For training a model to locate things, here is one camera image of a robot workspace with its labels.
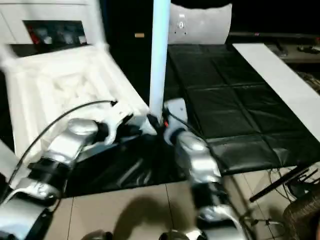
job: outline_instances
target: white foam box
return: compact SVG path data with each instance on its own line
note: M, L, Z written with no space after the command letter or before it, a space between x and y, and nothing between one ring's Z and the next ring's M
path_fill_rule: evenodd
M96 100L125 101L135 116L149 108L104 46L83 46L52 53L12 58L3 64L15 154L23 152L54 119L67 110ZM61 120L26 158L37 159L70 118L103 119L111 106L99 104Z

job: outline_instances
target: white panel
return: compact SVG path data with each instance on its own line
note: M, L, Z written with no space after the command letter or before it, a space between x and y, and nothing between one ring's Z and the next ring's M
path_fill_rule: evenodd
M320 142L320 96L264 44L234 44Z
M23 20L82 21L87 42L89 44L94 42L85 5L4 4L0 9L17 44L33 43Z
M2 44L15 44L16 41L10 32L10 29L0 13L0 43Z
M224 44L230 30L232 4L209 9L170 6L169 44Z

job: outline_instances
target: beige floor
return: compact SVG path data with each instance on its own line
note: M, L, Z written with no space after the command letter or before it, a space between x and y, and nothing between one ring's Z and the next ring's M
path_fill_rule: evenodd
M271 179L276 178L278 173L273 172ZM276 191L249 203L254 193L269 184L267 171L224 177L224 184L237 211L249 218L281 221L290 203ZM62 201L45 239L81 240L87 233L102 229L113 232L115 240L157 240L172 228L195 230L194 214L186 182L68 198ZM253 230L259 240L284 240L281 226L259 222Z

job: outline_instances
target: black tile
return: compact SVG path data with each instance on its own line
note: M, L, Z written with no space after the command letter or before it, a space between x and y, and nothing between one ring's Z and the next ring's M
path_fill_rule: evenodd
M305 129L301 121L286 105L251 107L248 111L264 134Z
M256 131L239 110L196 113L206 138L251 135Z
M277 157L258 135L215 138L208 141L213 152L227 166L227 170L222 170L222 174L245 173L279 166Z
M267 84L239 86L233 89L246 107L284 104Z
M187 92L197 113L236 110L239 108L235 95L228 87L191 89Z
M255 71L243 67L218 67L225 82L231 86L264 84L265 80Z
M320 159L319 142L308 131L269 134L265 139L283 167L306 165Z
M205 55L176 54L172 60L179 79L186 89L225 85L224 80Z

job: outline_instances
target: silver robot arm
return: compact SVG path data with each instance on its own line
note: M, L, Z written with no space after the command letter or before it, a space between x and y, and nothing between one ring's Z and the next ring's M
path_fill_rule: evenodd
M197 210L197 227L208 240L247 240L245 229L222 185L217 160L206 142L179 121L188 120L184 100L168 101L165 108L164 112L169 113L165 140L174 145L175 160L189 181Z
M98 132L99 123L93 120L68 122L41 159L29 166L28 177L1 204L0 239L43 239L53 217L49 207L61 198L81 150L96 140Z

